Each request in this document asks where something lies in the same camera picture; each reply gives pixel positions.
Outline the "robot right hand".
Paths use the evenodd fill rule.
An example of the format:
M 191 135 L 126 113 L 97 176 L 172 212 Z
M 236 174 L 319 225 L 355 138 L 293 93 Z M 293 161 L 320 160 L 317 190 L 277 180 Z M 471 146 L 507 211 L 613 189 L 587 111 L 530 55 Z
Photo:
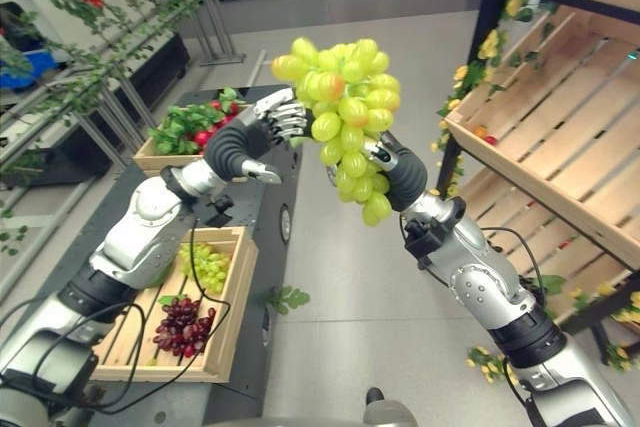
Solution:
M 401 144 L 389 131 L 378 140 L 366 140 L 361 152 L 372 161 L 389 182 L 386 193 L 396 212 L 405 211 L 425 191 L 427 170 L 419 157 Z

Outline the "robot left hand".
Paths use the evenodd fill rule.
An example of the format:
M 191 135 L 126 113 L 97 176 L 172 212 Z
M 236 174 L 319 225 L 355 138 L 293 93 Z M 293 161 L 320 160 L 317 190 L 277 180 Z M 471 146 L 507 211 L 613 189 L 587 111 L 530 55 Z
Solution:
M 239 113 L 206 144 L 203 159 L 222 180 L 254 178 L 282 182 L 280 171 L 260 160 L 271 148 L 311 136 L 312 112 L 292 88 L 273 92 Z

